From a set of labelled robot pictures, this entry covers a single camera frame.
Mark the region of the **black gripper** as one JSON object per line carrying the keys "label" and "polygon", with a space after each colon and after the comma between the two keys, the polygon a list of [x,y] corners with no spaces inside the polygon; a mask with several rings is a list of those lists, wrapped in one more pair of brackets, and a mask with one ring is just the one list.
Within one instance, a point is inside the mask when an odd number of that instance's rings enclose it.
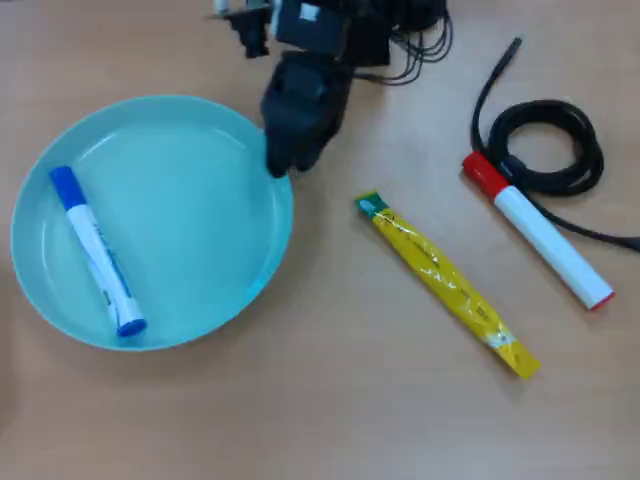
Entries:
{"label": "black gripper", "polygon": [[[307,51],[285,51],[261,101],[266,135],[266,167],[273,177],[292,168],[313,168],[327,144],[339,132],[346,110],[354,69],[331,56]],[[330,124],[306,140],[299,153],[295,121]]]}

